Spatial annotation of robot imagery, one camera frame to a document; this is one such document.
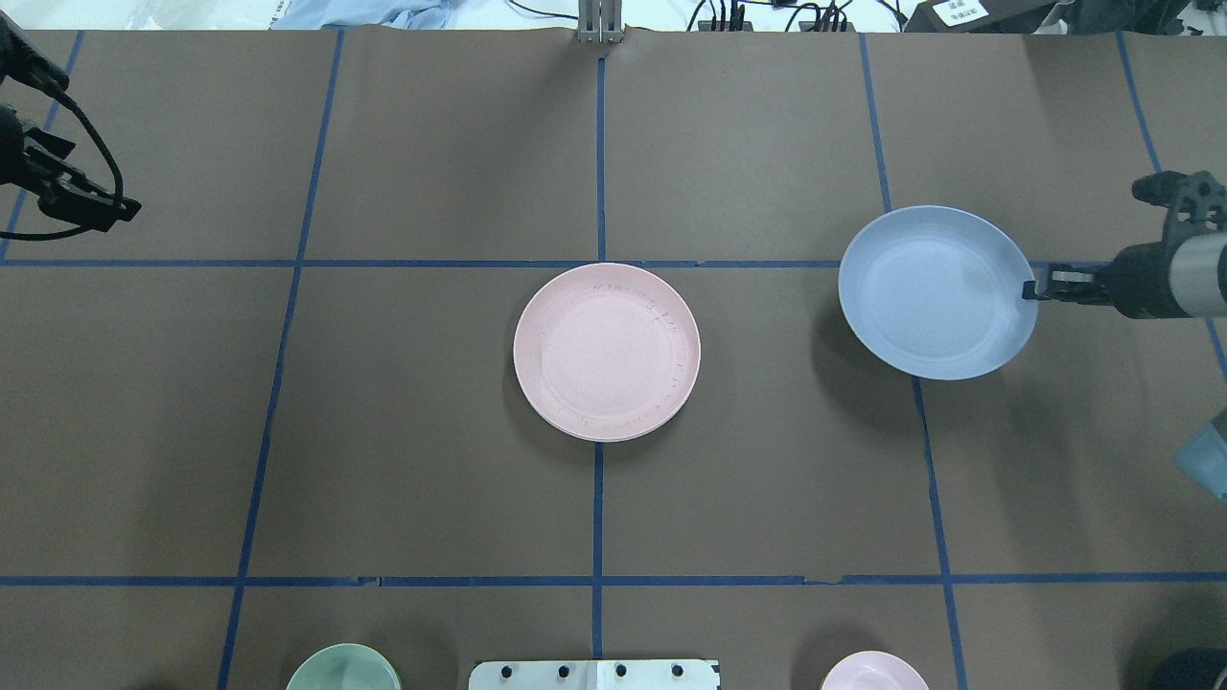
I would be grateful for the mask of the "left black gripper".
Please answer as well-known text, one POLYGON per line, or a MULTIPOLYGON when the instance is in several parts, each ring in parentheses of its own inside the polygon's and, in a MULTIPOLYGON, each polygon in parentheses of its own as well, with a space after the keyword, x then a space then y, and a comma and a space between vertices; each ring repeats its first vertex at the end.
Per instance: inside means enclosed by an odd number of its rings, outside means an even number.
MULTIPOLYGON (((53 61, 9 14, 1 16, 1 80, 17 81, 56 101, 65 95, 69 74, 53 61)), ((64 160, 74 145, 26 122, 13 106, 2 104, 2 183, 38 194, 38 207, 49 219, 83 230, 108 232, 117 222, 131 222, 142 205, 115 196, 64 160)))

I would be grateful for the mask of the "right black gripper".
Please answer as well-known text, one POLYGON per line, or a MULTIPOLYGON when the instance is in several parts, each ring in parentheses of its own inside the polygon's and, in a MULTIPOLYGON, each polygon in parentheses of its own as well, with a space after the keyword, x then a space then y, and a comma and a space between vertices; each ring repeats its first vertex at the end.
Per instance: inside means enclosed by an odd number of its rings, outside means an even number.
POLYGON ((1136 179, 1131 194, 1166 210, 1160 241, 1119 252, 1103 284, 1098 269, 1045 269, 1022 300, 1113 306, 1133 319, 1223 317, 1225 187, 1209 172, 1162 171, 1136 179))

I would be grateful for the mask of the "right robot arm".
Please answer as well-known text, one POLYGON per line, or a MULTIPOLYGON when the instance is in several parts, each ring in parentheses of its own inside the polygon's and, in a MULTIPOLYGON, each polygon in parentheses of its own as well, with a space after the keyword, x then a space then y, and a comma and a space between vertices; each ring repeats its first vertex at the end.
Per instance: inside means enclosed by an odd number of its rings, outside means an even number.
POLYGON ((1226 314, 1226 192, 1209 172, 1161 171, 1131 184, 1136 200, 1166 214, 1158 241, 1124 248, 1094 266, 1052 264, 1021 296, 1107 306, 1131 319, 1226 314))

